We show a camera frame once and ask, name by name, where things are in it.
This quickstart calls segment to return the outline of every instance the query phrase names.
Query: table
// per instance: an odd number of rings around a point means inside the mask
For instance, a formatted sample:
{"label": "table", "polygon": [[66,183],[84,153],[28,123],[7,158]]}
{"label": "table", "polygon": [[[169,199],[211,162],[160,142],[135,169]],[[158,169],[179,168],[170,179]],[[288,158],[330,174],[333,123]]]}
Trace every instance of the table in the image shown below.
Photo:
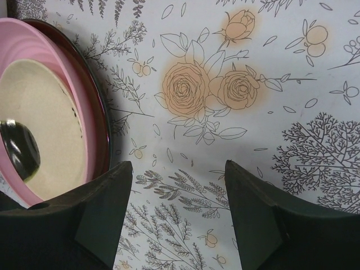
{"label": "table", "polygon": [[10,16],[58,27],[102,79],[114,162],[134,166],[114,269],[239,269],[227,159],[360,213],[357,1],[8,5]]}

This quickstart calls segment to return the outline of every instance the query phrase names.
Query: floral pattern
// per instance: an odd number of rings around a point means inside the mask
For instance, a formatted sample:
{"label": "floral pattern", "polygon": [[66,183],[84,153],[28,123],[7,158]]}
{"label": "floral pattern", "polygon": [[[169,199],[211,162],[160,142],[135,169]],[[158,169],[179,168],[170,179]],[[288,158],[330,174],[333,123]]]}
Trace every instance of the floral pattern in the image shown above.
{"label": "floral pattern", "polygon": [[[240,269],[227,159],[360,213],[353,2],[9,0],[8,9],[56,26],[102,83],[114,163],[134,167],[114,269]],[[19,201],[2,178],[0,190]]]}

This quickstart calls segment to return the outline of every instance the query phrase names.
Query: orange rose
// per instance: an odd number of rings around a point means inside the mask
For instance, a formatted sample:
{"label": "orange rose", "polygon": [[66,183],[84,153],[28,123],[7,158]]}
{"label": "orange rose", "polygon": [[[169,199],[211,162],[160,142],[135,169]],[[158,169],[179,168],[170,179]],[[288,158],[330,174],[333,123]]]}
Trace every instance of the orange rose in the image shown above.
{"label": "orange rose", "polygon": [[209,94],[209,77],[197,63],[177,63],[163,81],[165,102],[171,113],[193,118]]}
{"label": "orange rose", "polygon": [[232,41],[248,37],[254,30],[255,16],[249,11],[242,10],[233,16],[225,29],[225,36]]}
{"label": "orange rose", "polygon": [[239,110],[250,107],[257,98],[259,83],[247,71],[230,71],[210,83],[210,90],[224,105]]}

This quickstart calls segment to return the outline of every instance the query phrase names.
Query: rose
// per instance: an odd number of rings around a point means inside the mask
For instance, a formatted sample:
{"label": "rose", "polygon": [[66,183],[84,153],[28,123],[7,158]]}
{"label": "rose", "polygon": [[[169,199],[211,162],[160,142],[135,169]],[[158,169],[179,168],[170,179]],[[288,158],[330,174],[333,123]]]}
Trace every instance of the rose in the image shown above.
{"label": "rose", "polygon": [[259,83],[247,71],[230,71],[210,82],[210,91],[222,104],[239,110],[250,107],[257,98]]}
{"label": "rose", "polygon": [[226,26],[223,35],[232,41],[239,41],[248,37],[254,30],[255,16],[249,11],[242,10],[234,15]]}
{"label": "rose", "polygon": [[178,116],[193,118],[204,107],[209,94],[209,77],[197,63],[177,63],[166,74],[163,92],[168,110]]}

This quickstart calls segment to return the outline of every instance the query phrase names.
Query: black object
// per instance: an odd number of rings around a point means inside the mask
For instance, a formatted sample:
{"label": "black object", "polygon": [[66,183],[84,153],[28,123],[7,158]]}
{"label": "black object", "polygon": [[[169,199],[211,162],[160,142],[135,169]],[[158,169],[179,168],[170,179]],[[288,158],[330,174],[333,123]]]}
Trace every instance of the black object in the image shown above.
{"label": "black object", "polygon": [[0,121],[0,133],[7,155],[23,181],[31,179],[40,166],[40,153],[30,130],[13,120]]}
{"label": "black object", "polygon": [[29,209],[0,192],[0,269],[112,269],[131,184],[123,162]]}
{"label": "black object", "polygon": [[360,215],[304,201],[232,161],[225,183],[242,270],[360,269]]}

